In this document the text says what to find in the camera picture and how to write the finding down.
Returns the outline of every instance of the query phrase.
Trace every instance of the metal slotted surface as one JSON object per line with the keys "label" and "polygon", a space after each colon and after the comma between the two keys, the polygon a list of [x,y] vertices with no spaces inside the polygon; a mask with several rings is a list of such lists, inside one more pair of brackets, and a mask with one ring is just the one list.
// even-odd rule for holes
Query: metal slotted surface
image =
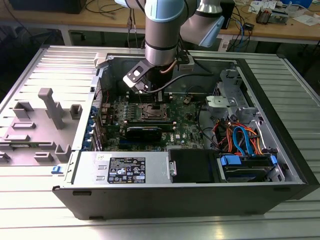
{"label": "metal slotted surface", "polygon": [[[37,88],[51,84],[63,104],[80,102],[81,94],[89,90],[89,75],[94,71],[96,53],[111,49],[116,48],[52,46],[39,55],[41,61],[30,65],[33,69],[24,79],[27,84],[21,84],[16,95],[21,96],[23,93],[25,95],[22,98],[32,99]],[[213,55],[196,51],[193,53],[199,57]],[[294,74],[285,60],[276,55],[215,53],[214,56],[246,59],[320,181],[319,102],[317,96],[305,85],[305,81]],[[54,81],[48,81],[41,75],[43,73],[56,77]],[[1,113],[1,120],[4,119],[4,113],[14,116],[10,109],[5,109]],[[58,185],[64,178],[52,177],[50,172],[50,166],[0,167],[1,239],[17,239],[22,236],[32,236],[33,239],[44,239],[44,236],[46,239],[69,239],[71,235],[78,239],[122,240],[320,238],[319,190],[300,201],[284,202],[265,215],[85,221],[74,218],[51,192],[52,186]]]}

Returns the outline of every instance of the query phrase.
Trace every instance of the side panel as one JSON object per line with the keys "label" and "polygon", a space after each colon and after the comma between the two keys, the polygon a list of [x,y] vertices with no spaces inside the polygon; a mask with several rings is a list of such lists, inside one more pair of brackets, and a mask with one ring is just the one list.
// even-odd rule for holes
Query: side panel
{"label": "side panel", "polygon": [[140,219],[264,214],[303,186],[60,189],[78,219]]}
{"label": "side panel", "polygon": [[276,110],[272,106],[270,100],[266,96],[255,75],[250,70],[250,67],[248,66],[246,61],[243,59],[239,59],[238,64],[245,77],[245,81],[247,81],[246,84],[248,84],[248,87],[252,91],[252,96],[255,96],[256,98],[256,104],[258,104],[259,107],[263,110],[263,114],[272,126],[276,137],[281,143],[285,153],[288,155],[291,163],[294,166],[294,169],[299,174],[299,177],[304,183],[307,184],[300,194],[297,194],[292,198],[297,200],[301,199],[307,194],[316,190],[319,187],[319,182],[311,171],[292,137],[290,136],[285,125],[279,118]]}

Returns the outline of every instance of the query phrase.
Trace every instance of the warning label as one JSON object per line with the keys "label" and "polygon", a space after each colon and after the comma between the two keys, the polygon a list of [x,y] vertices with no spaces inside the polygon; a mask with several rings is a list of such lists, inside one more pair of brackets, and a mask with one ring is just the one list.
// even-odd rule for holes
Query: warning label
{"label": "warning label", "polygon": [[146,183],[146,158],[111,157],[108,172],[110,184]]}

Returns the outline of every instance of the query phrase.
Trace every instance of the copper pipe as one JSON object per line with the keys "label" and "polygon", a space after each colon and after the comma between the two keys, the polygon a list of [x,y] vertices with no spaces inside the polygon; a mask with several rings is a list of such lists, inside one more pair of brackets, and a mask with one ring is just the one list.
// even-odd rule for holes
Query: copper pipe
{"label": "copper pipe", "polygon": [[161,74],[167,74],[168,72],[170,72],[170,71],[175,67],[175,65],[177,64],[177,62],[178,62],[177,59],[174,60],[174,61],[171,63],[170,67],[168,67],[166,70],[161,70],[160,73],[161,73]]}

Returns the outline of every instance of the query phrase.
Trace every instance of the gray plastic part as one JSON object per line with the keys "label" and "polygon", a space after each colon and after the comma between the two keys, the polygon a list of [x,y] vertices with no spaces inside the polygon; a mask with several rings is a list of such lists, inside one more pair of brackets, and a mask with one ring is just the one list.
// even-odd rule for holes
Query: gray plastic part
{"label": "gray plastic part", "polygon": [[21,135],[15,135],[15,134],[7,134],[5,138],[3,138],[5,141],[10,142],[28,142],[30,140],[30,136],[26,134]]}
{"label": "gray plastic part", "polygon": [[0,150],[13,150],[13,148],[10,146],[10,144],[1,144],[0,145]]}
{"label": "gray plastic part", "polygon": [[56,149],[57,145],[54,141],[48,143],[48,144],[39,144],[39,147],[41,150],[54,150]]}
{"label": "gray plastic part", "polygon": [[34,159],[37,162],[52,162],[54,160],[54,157],[51,155],[50,152],[35,152]]}
{"label": "gray plastic part", "polygon": [[56,129],[62,129],[64,127],[64,122],[61,117],[61,108],[57,108],[57,104],[52,98],[52,88],[41,88],[38,97],[44,101],[48,114],[56,127]]}
{"label": "gray plastic part", "polygon": [[34,109],[28,101],[18,101],[12,110],[18,119],[29,119],[27,112],[31,112]]}
{"label": "gray plastic part", "polygon": [[[55,103],[56,109],[57,109],[58,112],[59,112],[60,117],[63,117],[64,110],[62,109],[60,102],[59,102],[59,101],[55,101],[54,103]],[[46,112],[46,114],[48,115],[48,118],[51,119],[51,115],[50,115],[48,109],[46,109],[45,112]]]}
{"label": "gray plastic part", "polygon": [[82,114],[82,106],[80,104],[72,104],[69,112],[73,120],[79,120]]}
{"label": "gray plastic part", "polygon": [[0,152],[0,163],[7,163],[9,162],[10,157],[5,152]]}
{"label": "gray plastic part", "polygon": [[54,153],[55,153],[56,157],[59,159],[60,162],[66,163],[66,162],[69,161],[69,158],[70,158],[70,155],[71,155],[71,147],[70,147],[70,145],[68,144],[68,145],[66,146],[66,150],[63,151],[62,148],[61,148],[61,146],[58,145],[58,146],[56,147]]}
{"label": "gray plastic part", "polygon": [[[11,160],[9,162],[0,162],[0,166],[51,166],[60,164],[60,160],[55,155],[57,145],[60,145],[63,150],[69,144],[72,146],[79,124],[79,120],[73,120],[69,113],[69,108],[63,109],[63,123],[64,128],[57,130],[52,120],[48,119],[45,109],[35,108],[34,111],[28,112],[30,119],[28,121],[21,121],[17,117],[12,121],[13,123],[29,123],[36,124],[36,128],[30,129],[14,129],[8,127],[4,136],[7,135],[28,135],[30,141],[4,141],[0,140],[0,151],[7,153]],[[54,161],[36,161],[34,156],[35,152],[50,152]]]}
{"label": "gray plastic part", "polygon": [[14,122],[11,126],[13,129],[35,129],[36,124],[34,122]]}

